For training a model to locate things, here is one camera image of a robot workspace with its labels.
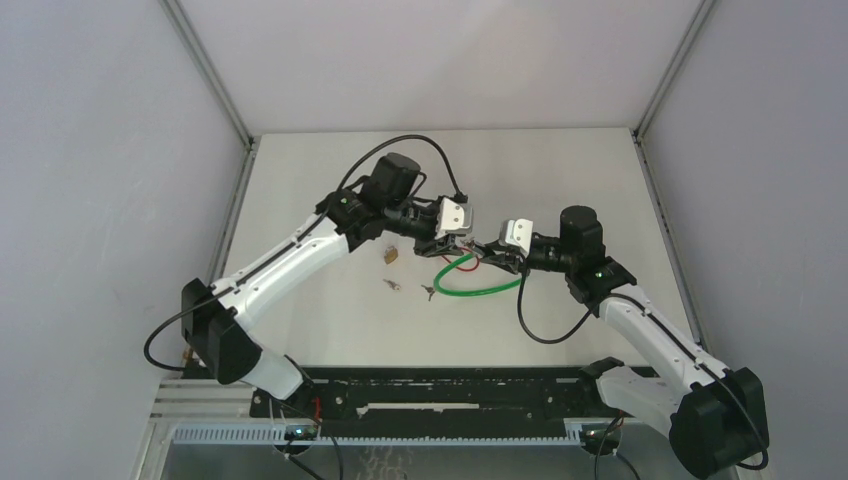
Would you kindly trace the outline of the red cable lock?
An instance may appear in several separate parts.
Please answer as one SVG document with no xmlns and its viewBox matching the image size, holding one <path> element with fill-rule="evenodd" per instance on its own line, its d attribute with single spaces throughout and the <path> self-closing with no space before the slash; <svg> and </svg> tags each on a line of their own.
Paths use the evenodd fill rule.
<svg viewBox="0 0 848 480">
<path fill-rule="evenodd" d="M 448 264 L 452 264 L 463 259 L 462 262 L 453 267 L 454 270 L 458 270 L 463 273 L 474 272 L 481 265 L 479 256 L 468 248 L 462 248 L 462 252 L 460 254 L 441 255 L 441 258 Z"/>
</svg>

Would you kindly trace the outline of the green cable lock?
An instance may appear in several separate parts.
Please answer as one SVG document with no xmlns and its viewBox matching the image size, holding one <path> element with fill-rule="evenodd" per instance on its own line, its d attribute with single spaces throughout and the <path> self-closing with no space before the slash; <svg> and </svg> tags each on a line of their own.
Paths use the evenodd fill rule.
<svg viewBox="0 0 848 480">
<path fill-rule="evenodd" d="M 477 257 L 473 253 L 465 253 L 459 256 L 457 259 L 449 261 L 448 264 L 440 270 L 432 280 L 432 288 L 436 293 L 441 295 L 449 296 L 449 297 L 457 297 L 457 298 L 472 298 L 472 297 L 481 297 L 494 295 L 501 292 L 505 292 L 514 288 L 518 288 L 521 284 L 521 278 L 516 280 L 509 281 L 507 283 L 495 286 L 489 286 L 478 289 L 471 290 L 458 290 L 453 288 L 448 288 L 442 284 L 442 280 L 445 276 L 451 273 L 454 270 L 458 270 L 461 265 L 465 262 L 475 259 Z"/>
</svg>

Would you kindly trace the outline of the red lock keys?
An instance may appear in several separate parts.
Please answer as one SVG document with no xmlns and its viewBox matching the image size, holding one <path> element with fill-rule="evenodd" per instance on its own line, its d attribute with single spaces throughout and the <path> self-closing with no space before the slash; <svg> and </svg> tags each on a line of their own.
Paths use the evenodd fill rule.
<svg viewBox="0 0 848 480">
<path fill-rule="evenodd" d="M 437 290 L 432 285 L 421 285 L 421 287 L 427 293 L 427 301 L 431 302 L 433 300 L 434 296 L 437 294 Z"/>
</svg>

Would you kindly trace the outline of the brass padlock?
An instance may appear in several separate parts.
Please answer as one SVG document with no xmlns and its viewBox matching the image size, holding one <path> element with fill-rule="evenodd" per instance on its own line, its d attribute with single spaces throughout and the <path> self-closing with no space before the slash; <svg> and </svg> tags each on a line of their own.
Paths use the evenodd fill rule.
<svg viewBox="0 0 848 480">
<path fill-rule="evenodd" d="M 383 253 L 383 261 L 386 265 L 395 262 L 399 257 L 398 248 L 395 245 L 388 246 Z"/>
</svg>

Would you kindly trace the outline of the brass padlock keys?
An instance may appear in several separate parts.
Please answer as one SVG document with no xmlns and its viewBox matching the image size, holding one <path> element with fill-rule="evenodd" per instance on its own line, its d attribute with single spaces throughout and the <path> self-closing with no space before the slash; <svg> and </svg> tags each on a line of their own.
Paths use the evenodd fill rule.
<svg viewBox="0 0 848 480">
<path fill-rule="evenodd" d="M 393 291 L 400 291 L 402 289 L 402 286 L 393 280 L 384 279 L 383 282 L 386 283 Z"/>
</svg>

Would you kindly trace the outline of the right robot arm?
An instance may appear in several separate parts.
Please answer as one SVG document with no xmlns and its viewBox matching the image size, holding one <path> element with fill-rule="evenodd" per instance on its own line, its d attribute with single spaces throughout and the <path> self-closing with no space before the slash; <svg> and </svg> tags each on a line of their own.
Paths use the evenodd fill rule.
<svg viewBox="0 0 848 480">
<path fill-rule="evenodd" d="M 541 235 L 528 219 L 503 222 L 497 240 L 470 243 L 484 263 L 527 278 L 561 273 L 572 297 L 618 332 L 655 377 L 608 357 L 589 365 L 578 402 L 592 416 L 611 408 L 662 434 L 689 474 L 706 479 L 738 467 L 768 467 L 764 389 L 748 368 L 733 370 L 689 339 L 650 300 L 635 276 L 606 253 L 603 227 L 588 206 L 569 206 L 556 236 Z"/>
</svg>

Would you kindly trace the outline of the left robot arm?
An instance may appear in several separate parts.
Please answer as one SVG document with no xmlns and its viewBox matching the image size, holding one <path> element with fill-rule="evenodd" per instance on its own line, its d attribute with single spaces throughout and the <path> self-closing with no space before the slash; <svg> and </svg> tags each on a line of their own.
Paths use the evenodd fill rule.
<svg viewBox="0 0 848 480">
<path fill-rule="evenodd" d="M 287 355 L 260 345 L 253 330 L 277 301 L 322 267 L 379 238 L 410 238 L 421 257 L 459 249 L 473 225 L 462 193 L 429 202 L 417 198 L 426 180 L 420 165 L 398 153 L 382 156 L 372 172 L 329 193 L 306 222 L 248 266 L 210 284 L 200 279 L 181 291 L 181 332 L 221 385 L 243 382 L 274 398 L 290 417 L 311 407 L 311 388 Z"/>
</svg>

